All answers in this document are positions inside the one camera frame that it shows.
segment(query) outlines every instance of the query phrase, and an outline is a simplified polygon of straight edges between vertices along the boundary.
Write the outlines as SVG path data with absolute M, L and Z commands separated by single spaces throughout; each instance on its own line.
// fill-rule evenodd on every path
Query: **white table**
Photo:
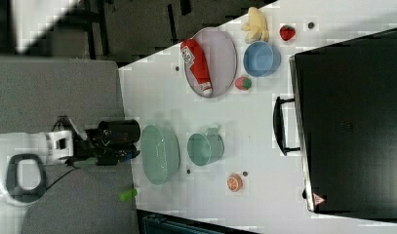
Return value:
M 397 0 L 282 0 L 261 10 L 268 20 L 270 43 L 278 47 L 282 63 L 273 75 L 253 78 L 248 93 L 232 86 L 216 99 L 198 97 L 185 79 L 179 45 L 119 70 L 126 117 L 138 119 L 143 128 L 154 121 L 170 124 L 180 146 L 179 172 L 161 187 L 146 179 L 141 155 L 133 160 L 134 183 L 141 188 L 137 208 L 257 233 L 397 233 L 395 224 L 310 213 L 301 198 L 301 159 L 297 153 L 284 157 L 272 130 L 275 98 L 293 93 L 289 57 L 396 27 Z M 239 54 L 236 77 L 245 73 L 242 56 L 248 45 L 240 27 L 247 20 L 243 16 L 219 27 L 233 38 Z M 308 30 L 311 20 L 316 27 Z M 279 38 L 283 24 L 296 28 L 296 40 Z M 289 146 L 297 146 L 294 105 L 286 108 Z M 187 140 L 212 125 L 220 126 L 224 156 L 207 167 L 194 166 L 187 155 Z M 243 171 L 249 173 L 244 189 L 229 192 L 227 177 Z
M 16 51 L 23 53 L 79 0 L 11 0 Z

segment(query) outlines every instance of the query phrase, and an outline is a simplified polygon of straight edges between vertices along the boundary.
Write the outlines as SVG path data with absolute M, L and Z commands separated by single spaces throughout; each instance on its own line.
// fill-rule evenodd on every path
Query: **red strawberry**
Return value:
M 284 25 L 280 28 L 280 36 L 284 41 L 292 39 L 296 35 L 296 30 L 288 25 Z

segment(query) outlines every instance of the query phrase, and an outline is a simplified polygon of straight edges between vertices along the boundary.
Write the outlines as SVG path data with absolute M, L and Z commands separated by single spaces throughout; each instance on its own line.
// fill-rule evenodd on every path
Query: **bottle cap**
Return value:
M 205 97 L 210 96 L 213 93 L 213 89 L 208 89 L 202 92 Z

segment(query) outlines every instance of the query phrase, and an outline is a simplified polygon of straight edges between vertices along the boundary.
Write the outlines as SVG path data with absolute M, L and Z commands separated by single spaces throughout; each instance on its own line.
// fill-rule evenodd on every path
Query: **gray carpet floor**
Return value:
M 83 129 L 124 119 L 116 63 L 0 58 L 0 134 L 49 132 L 66 114 Z M 47 166 L 48 183 L 68 172 Z M 137 233 L 131 165 L 89 166 L 59 180 L 26 215 L 22 233 Z
M 96 11 L 96 0 L 90 0 Z M 274 0 L 190 0 L 190 12 L 181 13 L 179 0 L 107 0 L 104 4 L 110 54 L 101 49 L 99 25 L 94 23 L 97 59 L 113 60 L 119 66 L 143 59 L 192 37 L 205 27 L 219 26 L 247 14 L 249 7 L 262 7 Z M 168 6 L 173 9 L 174 32 Z M 87 34 L 61 25 L 39 40 L 33 53 L 57 58 L 88 59 Z

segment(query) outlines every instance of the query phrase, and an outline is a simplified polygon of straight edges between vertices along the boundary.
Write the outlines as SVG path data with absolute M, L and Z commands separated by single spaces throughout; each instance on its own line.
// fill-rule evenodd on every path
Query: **small orange object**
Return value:
M 236 192 L 243 187 L 243 180 L 237 174 L 232 174 L 229 176 L 228 180 L 226 181 L 226 185 L 228 186 L 229 190 Z

